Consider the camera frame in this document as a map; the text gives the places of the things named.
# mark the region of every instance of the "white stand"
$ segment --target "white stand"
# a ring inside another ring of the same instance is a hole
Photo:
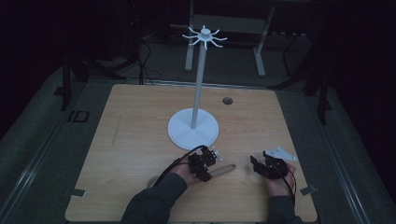
[[[199,109],[201,101],[202,80],[205,70],[205,57],[207,50],[207,41],[212,42],[216,47],[222,48],[217,45],[213,39],[225,40],[227,38],[218,39],[212,36],[210,30],[205,27],[201,33],[194,32],[191,28],[190,31],[194,36],[185,36],[186,38],[198,38],[197,41],[190,45],[195,45],[201,41],[197,79],[195,84],[195,98],[194,107],[182,109],[169,120],[168,134],[171,140],[178,146],[187,150],[191,150],[200,145],[211,146],[219,136],[219,125],[216,119],[203,109]]]

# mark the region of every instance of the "gray floor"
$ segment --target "gray floor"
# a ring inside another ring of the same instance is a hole
[[[185,73],[187,45],[177,41],[157,43],[147,38],[150,55],[146,67],[154,85],[164,81],[194,82],[195,70]],[[210,47],[206,56],[204,83],[249,86],[265,89],[288,78],[282,50],[289,43],[284,36],[271,35],[262,54],[267,76],[258,77],[252,48],[226,45]],[[309,42],[298,39],[288,52],[290,70],[301,62]],[[148,55],[142,46],[141,57]],[[137,83],[139,66],[120,72],[125,83]],[[46,147],[47,156],[32,185],[18,204],[10,223],[65,223],[68,193],[78,179],[96,126],[111,87],[120,83],[92,71],[88,83],[73,83],[73,102],[61,112],[62,99],[52,93],[61,83],[61,70],[44,83],[21,117],[0,142],[0,193],[5,202],[23,169],[35,153]],[[290,135],[299,155],[308,185],[318,188],[312,194],[320,220],[316,223],[394,223],[396,208],[382,185],[370,158],[336,92],[329,90],[332,110],[326,112],[327,125],[318,121],[318,97],[305,97],[296,83],[277,91]],[[85,123],[67,122],[70,111],[89,111]]]

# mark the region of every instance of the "round base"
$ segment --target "round base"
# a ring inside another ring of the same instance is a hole
[[[219,136],[219,125],[208,112],[198,109],[196,127],[191,128],[192,108],[182,109],[169,120],[168,134],[178,146],[191,150],[200,145],[211,146]]]

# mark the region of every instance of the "black sleeve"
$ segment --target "black sleeve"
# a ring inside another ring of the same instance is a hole
[[[121,224],[166,224],[176,200],[187,189],[184,179],[174,173],[166,175],[160,184],[144,189],[129,202]]]
[[[275,196],[268,200],[268,224],[302,224],[295,216],[294,206],[289,196]]]

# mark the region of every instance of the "dark background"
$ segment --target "dark background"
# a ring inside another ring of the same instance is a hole
[[[287,34],[316,34],[317,30],[306,27],[304,21],[327,19],[320,30],[322,38],[315,42],[320,51],[307,60],[325,57],[323,60],[331,63],[331,86],[396,201],[392,179],[396,149],[396,4],[390,0],[331,3],[336,7],[321,6],[319,13],[312,15],[311,7],[306,5],[280,4],[271,29]],[[233,6],[238,7],[235,1],[227,7],[204,5],[197,10],[227,15]],[[251,15],[244,10],[239,12]],[[102,60],[111,60],[110,55],[114,54],[131,55],[138,52],[143,25],[150,25],[166,39],[169,24],[188,24],[188,15],[189,3],[181,0],[57,0],[45,4],[2,1],[0,136],[18,118],[43,81],[62,65],[66,52],[78,50]],[[309,37],[314,41],[317,36]]]

